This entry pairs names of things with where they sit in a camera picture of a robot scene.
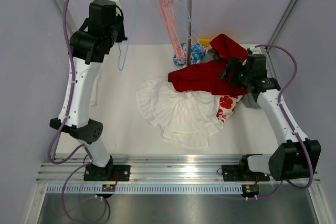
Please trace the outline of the blue hanger of red skirt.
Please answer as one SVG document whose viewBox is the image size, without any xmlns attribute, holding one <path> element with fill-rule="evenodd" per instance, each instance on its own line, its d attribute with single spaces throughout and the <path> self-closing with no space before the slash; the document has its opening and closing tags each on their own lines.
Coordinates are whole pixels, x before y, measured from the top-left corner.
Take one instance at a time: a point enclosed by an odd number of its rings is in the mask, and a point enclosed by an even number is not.
<svg viewBox="0 0 336 224">
<path fill-rule="evenodd" d="M 134 30 L 139 14 L 140 0 L 119 0 L 124 15 L 124 29 L 126 41 L 117 42 L 113 46 L 113 50 L 117 53 L 117 70 L 122 72 L 127 65 L 129 47 L 134 42 Z"/>
</svg>

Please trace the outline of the red poppy print skirt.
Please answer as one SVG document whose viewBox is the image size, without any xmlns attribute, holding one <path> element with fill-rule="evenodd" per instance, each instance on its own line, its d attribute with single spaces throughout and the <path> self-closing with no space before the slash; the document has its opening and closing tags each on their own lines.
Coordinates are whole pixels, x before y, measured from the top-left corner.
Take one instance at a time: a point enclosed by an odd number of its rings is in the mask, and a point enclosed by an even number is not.
<svg viewBox="0 0 336 224">
<path fill-rule="evenodd" d="M 228 96 L 224 95 L 219 97 L 219 106 L 217 110 L 217 119 L 225 122 L 234 113 L 236 105 L 239 103 L 243 96 Z"/>
</svg>

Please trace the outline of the dark red skirt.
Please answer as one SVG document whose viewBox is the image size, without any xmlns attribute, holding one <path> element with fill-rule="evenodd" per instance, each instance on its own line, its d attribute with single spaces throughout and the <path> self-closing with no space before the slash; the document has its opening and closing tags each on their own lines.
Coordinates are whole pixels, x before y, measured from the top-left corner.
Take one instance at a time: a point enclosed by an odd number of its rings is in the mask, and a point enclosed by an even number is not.
<svg viewBox="0 0 336 224">
<path fill-rule="evenodd" d="M 222 80 L 220 74 L 232 58 L 245 61 L 248 56 L 247 50 L 225 34 L 218 35 L 209 44 L 219 55 L 218 60 L 196 63 L 170 72 L 167 76 L 168 82 L 172 83 L 178 92 L 206 91 L 213 95 L 231 97 L 246 95 L 248 92 L 245 89 L 233 85 L 227 79 Z"/>
</svg>

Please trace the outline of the grey skirt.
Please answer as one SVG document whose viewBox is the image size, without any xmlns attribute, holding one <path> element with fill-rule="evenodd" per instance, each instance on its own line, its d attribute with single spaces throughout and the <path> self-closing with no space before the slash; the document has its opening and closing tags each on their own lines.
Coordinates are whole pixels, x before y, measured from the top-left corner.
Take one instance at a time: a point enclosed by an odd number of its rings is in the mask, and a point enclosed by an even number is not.
<svg viewBox="0 0 336 224">
<path fill-rule="evenodd" d="M 208 63 L 211 60 L 219 60 L 221 57 L 216 54 L 216 51 L 213 48 L 207 49 L 205 53 L 205 57 L 202 60 L 202 63 Z M 252 94 L 246 94 L 242 98 L 243 104 L 247 108 L 251 109 L 259 109 L 260 106 L 256 101 L 254 101 Z"/>
</svg>

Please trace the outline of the blue floral skirt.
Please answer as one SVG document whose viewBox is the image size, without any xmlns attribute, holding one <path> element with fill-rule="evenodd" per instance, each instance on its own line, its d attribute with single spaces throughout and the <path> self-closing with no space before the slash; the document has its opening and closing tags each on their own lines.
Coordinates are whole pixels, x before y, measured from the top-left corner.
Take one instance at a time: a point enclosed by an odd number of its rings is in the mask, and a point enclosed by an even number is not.
<svg viewBox="0 0 336 224">
<path fill-rule="evenodd" d="M 186 64 L 186 57 L 187 57 L 187 43 L 181 43 L 181 45 L 178 47 L 178 49 L 182 49 L 184 52 L 184 55 L 181 57 L 174 55 L 173 56 L 173 63 L 176 66 L 183 66 Z M 191 44 L 191 50 L 190 50 L 190 64 L 196 64 L 201 63 L 206 55 L 206 47 L 204 47 L 200 43 Z"/>
</svg>

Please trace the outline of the white pleated skirt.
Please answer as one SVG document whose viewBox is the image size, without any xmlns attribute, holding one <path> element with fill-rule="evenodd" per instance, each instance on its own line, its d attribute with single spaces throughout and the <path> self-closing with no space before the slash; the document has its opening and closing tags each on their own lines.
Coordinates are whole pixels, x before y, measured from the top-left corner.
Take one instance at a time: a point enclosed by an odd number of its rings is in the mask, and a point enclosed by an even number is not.
<svg viewBox="0 0 336 224">
<path fill-rule="evenodd" d="M 144 80 L 136 101 L 148 123 L 159 126 L 167 140 L 186 148 L 208 148 L 209 137 L 224 126 L 216 116 L 219 96 L 205 91 L 178 92 L 167 78 Z"/>
</svg>

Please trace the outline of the blue wire hanger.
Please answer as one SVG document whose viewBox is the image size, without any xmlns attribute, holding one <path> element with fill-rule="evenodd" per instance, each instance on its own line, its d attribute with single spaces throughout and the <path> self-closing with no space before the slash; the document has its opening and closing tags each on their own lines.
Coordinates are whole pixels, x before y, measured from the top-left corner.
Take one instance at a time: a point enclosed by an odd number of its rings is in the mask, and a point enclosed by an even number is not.
<svg viewBox="0 0 336 224">
<path fill-rule="evenodd" d="M 199 42 L 199 38 L 194 32 L 194 26 L 192 21 L 192 0 L 186 0 L 186 4 L 184 4 L 182 0 L 178 0 L 178 2 L 186 11 L 186 28 L 184 29 L 184 31 L 187 34 L 187 49 L 190 49 L 192 44 L 195 45 Z"/>
</svg>

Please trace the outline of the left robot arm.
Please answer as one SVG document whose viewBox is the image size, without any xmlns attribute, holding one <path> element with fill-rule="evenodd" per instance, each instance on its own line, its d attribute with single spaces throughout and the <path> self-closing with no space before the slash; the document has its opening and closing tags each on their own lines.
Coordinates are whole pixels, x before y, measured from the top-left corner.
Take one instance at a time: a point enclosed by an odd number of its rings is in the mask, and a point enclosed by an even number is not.
<svg viewBox="0 0 336 224">
<path fill-rule="evenodd" d="M 110 0 L 90 3 L 89 17 L 69 39 L 72 61 L 64 107 L 49 125 L 69 134 L 88 151 L 91 163 L 86 166 L 85 181 L 114 176 L 113 158 L 101 139 L 103 124 L 89 117 L 89 105 L 104 57 L 115 43 L 125 39 L 123 12 Z"/>
</svg>

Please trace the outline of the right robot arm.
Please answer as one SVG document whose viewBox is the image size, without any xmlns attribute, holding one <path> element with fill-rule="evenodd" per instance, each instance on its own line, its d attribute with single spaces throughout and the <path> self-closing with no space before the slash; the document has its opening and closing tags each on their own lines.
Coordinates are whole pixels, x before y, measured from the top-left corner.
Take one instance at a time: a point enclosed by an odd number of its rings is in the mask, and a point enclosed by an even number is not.
<svg viewBox="0 0 336 224">
<path fill-rule="evenodd" d="M 267 75 L 266 57 L 251 54 L 246 61 L 231 58 L 220 78 L 252 95 L 265 113 L 278 143 L 271 155 L 243 156 L 239 162 L 239 176 L 250 180 L 257 173 L 264 173 L 276 181 L 306 178 L 311 184 L 321 145 L 317 140 L 310 140 L 296 123 L 282 98 L 283 89 L 275 78 Z"/>
</svg>

